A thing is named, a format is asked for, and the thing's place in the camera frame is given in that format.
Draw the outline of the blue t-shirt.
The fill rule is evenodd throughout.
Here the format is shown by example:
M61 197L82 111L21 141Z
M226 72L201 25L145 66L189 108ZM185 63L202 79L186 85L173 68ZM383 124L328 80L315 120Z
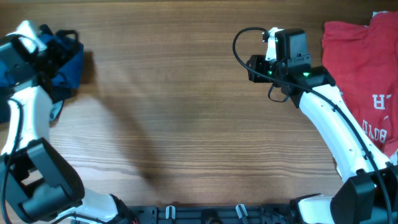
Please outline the blue t-shirt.
M58 102L71 97L80 86L84 45L76 30L53 33L42 24L38 31L24 24L1 39L1 100L30 82L41 86Z

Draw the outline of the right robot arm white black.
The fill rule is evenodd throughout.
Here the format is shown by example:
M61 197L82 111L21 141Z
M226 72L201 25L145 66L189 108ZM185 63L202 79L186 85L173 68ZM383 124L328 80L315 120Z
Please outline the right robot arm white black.
M280 88L316 127L343 185L333 196L293 199L291 223L396 223L397 166L363 132L329 71L313 67L302 29L263 29L264 55L245 64L248 78Z

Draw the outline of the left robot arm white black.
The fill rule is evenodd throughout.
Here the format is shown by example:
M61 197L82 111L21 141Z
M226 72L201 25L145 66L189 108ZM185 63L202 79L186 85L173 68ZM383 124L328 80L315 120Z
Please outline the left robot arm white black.
M1 213L26 223L137 223L112 194L85 188L77 171L51 145L58 91L80 82L83 45L75 30L21 29L1 39L2 109L9 133L1 150Z

